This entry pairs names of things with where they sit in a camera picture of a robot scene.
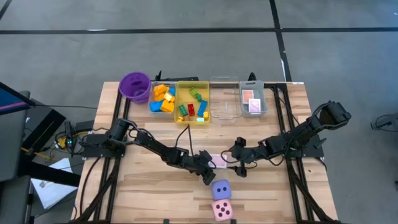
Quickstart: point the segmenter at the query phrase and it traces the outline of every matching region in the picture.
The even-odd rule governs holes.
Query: monitor
[[[35,103],[0,82],[0,115],[35,107]]]

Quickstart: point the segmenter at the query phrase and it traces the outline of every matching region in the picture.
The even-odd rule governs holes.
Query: purple dice
[[[228,199],[232,195],[231,187],[227,180],[213,182],[211,189],[213,190],[214,200]]]

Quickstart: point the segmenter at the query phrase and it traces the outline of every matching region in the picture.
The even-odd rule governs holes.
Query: concrete floor
[[[0,7],[6,0],[0,0]],[[288,27],[398,27],[398,2],[277,0]],[[273,27],[269,1],[250,0],[12,0],[0,30]],[[328,177],[339,219],[346,223],[398,220],[398,140],[369,123],[398,112],[397,32],[284,33],[292,80],[305,82],[312,108],[340,101],[349,125],[325,131]],[[270,33],[0,35],[0,79],[30,90],[46,104],[96,106],[104,81],[140,70],[154,77],[255,72],[284,81],[277,39]],[[73,122],[94,110],[59,108]],[[80,163],[74,158],[72,164]],[[77,173],[81,167],[74,167]],[[73,201],[35,223],[67,222]],[[35,198],[33,214],[43,212]]]

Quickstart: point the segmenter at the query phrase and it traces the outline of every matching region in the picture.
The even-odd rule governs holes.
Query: wooden table
[[[302,122],[311,115],[305,86],[294,83],[287,83],[287,86],[292,112]],[[117,89],[118,82],[104,83],[95,129],[111,126]],[[229,149],[239,136],[246,138],[248,146],[256,146],[259,140],[279,134],[274,94],[269,89],[264,91],[269,110],[263,117],[240,117],[234,124],[211,122],[208,126],[192,127],[194,153],[204,149],[209,153],[220,153]],[[285,127],[288,129],[286,110],[284,107],[282,109]],[[147,105],[132,103],[128,118],[135,121],[140,128],[149,130],[158,141],[167,146],[173,146],[176,137],[185,128],[177,125],[173,118],[152,115],[148,112]],[[178,146],[189,148],[188,134],[181,136]],[[81,186],[94,160],[88,159],[83,168],[75,201],[78,209]],[[104,159],[101,159],[95,165],[88,178],[83,208],[90,204],[98,192],[103,162]],[[327,215],[337,219],[325,168],[312,158],[304,158],[303,163],[310,193]],[[231,184],[233,192],[230,201],[238,223],[295,223],[285,163],[275,167],[266,160],[258,161],[258,167],[249,169],[246,178],[238,177],[229,169],[217,169],[215,173],[214,181],[228,179]],[[301,193],[298,194],[302,216],[306,219],[304,201]],[[205,186],[201,177],[167,166],[159,156],[147,149],[129,146],[126,155],[121,159],[112,223],[162,223],[165,218],[170,219],[171,223],[214,223],[212,202],[211,187]],[[105,217],[107,203],[108,195],[105,195],[102,219]]]

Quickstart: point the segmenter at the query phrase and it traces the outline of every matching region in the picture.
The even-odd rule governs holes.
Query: pink dice
[[[216,221],[224,221],[232,218],[232,206],[228,199],[218,200],[211,204],[213,207],[214,216]]]

